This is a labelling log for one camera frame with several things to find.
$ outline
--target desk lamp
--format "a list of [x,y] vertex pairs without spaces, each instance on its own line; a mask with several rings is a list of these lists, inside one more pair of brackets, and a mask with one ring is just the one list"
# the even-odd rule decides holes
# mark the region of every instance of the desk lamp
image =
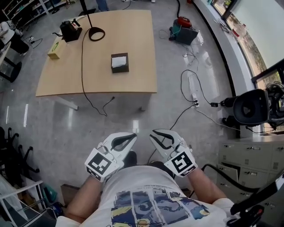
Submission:
[[[88,19],[89,19],[89,22],[90,22],[90,26],[91,28],[89,28],[89,39],[93,42],[95,41],[99,41],[101,40],[102,38],[105,37],[106,33],[103,29],[99,28],[99,27],[93,27],[92,23],[91,23],[91,20],[90,20],[90,17],[89,17],[89,13],[87,11],[87,7],[86,7],[86,4],[85,4],[85,0],[80,0],[80,3],[81,3],[81,6],[82,6],[82,9],[85,13],[85,15],[87,15]],[[92,35],[97,33],[97,32],[102,32],[103,33],[103,36],[99,39],[92,39]]]

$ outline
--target white t-shirt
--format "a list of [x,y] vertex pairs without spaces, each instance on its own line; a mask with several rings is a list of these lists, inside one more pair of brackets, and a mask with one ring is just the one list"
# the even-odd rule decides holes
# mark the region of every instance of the white t-shirt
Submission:
[[2,40],[2,42],[5,45],[11,40],[11,38],[13,37],[15,32],[10,29],[7,22],[2,22],[0,24],[0,32],[7,31],[7,30],[8,30],[8,32],[6,34],[4,34],[2,37],[0,37],[0,39]]
[[225,227],[232,205],[229,199],[212,205],[190,199],[166,172],[134,166],[108,180],[99,208],[82,224],[61,216],[56,227]]

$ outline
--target gray tile floor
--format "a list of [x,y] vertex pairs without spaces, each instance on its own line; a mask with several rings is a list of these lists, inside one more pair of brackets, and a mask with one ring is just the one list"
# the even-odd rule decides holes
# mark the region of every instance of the gray tile floor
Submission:
[[[119,0],[109,0],[108,3],[111,10],[122,9],[128,5]],[[88,0],[87,7],[96,7],[95,1]],[[157,0],[155,4],[148,0],[137,1],[133,2],[128,9],[151,10],[153,17],[158,93],[152,95],[147,111],[138,111],[135,101],[139,99],[139,96],[134,94],[114,94],[116,99],[106,108],[108,117],[98,115],[83,95],[66,97],[79,105],[78,111],[49,98],[35,97],[47,52],[55,39],[52,32],[58,30],[58,26],[64,19],[75,17],[82,11],[79,2],[68,9],[61,8],[52,15],[52,21],[44,16],[36,24],[31,25],[24,37],[33,35],[36,39],[43,38],[42,43],[36,49],[30,50],[22,59],[22,70],[13,84],[6,81],[1,83],[1,89],[4,92],[0,125],[5,130],[12,127],[14,132],[18,132],[19,143],[24,149],[29,146],[34,147],[29,163],[40,168],[40,174],[35,178],[42,179],[52,186],[59,193],[60,200],[60,185],[67,183],[80,186],[84,182],[88,176],[84,161],[93,147],[111,133],[137,132],[138,140],[133,149],[138,155],[139,164],[147,162],[154,150],[149,140],[151,130],[170,128],[180,113],[190,105],[180,91],[180,75],[183,70],[190,69],[197,72],[204,95],[210,102],[220,102],[231,96],[221,55],[206,24],[193,5],[181,4],[180,15],[188,17],[193,26],[200,31],[198,39],[195,39],[192,45],[198,60],[193,60],[191,56],[184,58],[186,49],[170,42],[167,34],[160,31],[162,29],[168,32],[172,25],[177,10],[175,1]],[[11,58],[18,58],[13,50],[9,55]],[[200,103],[199,110],[214,120],[220,121],[223,110],[212,108],[207,104],[198,81],[192,73],[184,74],[183,90],[187,97],[190,97],[192,91],[195,92]],[[101,108],[112,95],[94,94],[89,97],[95,106]],[[26,109],[27,118],[24,125]],[[192,145],[200,166],[208,162],[215,163],[218,142],[234,138],[235,135],[234,130],[216,125],[194,108],[186,111],[173,129]],[[156,152],[153,160],[159,159],[160,156]],[[179,184],[184,185],[185,181],[179,179]]]

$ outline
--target wooden table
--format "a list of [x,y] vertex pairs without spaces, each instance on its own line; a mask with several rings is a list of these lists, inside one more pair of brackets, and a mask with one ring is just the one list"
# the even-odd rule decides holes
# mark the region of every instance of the wooden table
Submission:
[[17,64],[15,64],[14,62],[12,62],[10,59],[8,59],[6,57],[9,49],[11,46],[11,42],[7,43],[4,48],[3,48],[3,52],[2,55],[0,56],[0,65],[2,65],[3,61],[7,62],[10,66],[13,67],[13,71],[11,72],[11,76],[7,76],[6,74],[4,74],[3,72],[0,71],[0,76],[5,78],[6,80],[10,81],[11,83],[13,83],[16,78],[18,77],[21,67],[22,67],[22,63],[19,62]]
[[[86,34],[83,43],[85,92],[143,93],[148,96],[156,93],[157,76],[151,12],[108,11],[90,14],[90,18],[93,26],[103,29],[106,35],[102,40],[92,42]],[[79,23],[83,29],[79,39],[67,43],[60,59],[52,60],[47,57],[37,87],[37,97],[83,93],[82,41],[90,24],[87,17],[80,19]],[[129,72],[111,72],[111,55],[118,53],[128,53]],[[78,109],[76,105],[62,98],[57,101]]]

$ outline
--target electrical outlet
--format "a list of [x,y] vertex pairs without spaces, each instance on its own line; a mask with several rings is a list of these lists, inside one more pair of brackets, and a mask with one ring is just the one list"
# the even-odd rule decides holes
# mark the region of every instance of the electrical outlet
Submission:
[[197,99],[196,94],[192,93],[191,98],[192,98],[192,101],[196,101],[197,100],[197,102],[195,103],[196,105],[194,105],[194,107],[198,108],[199,107],[199,103],[198,103],[198,99]]

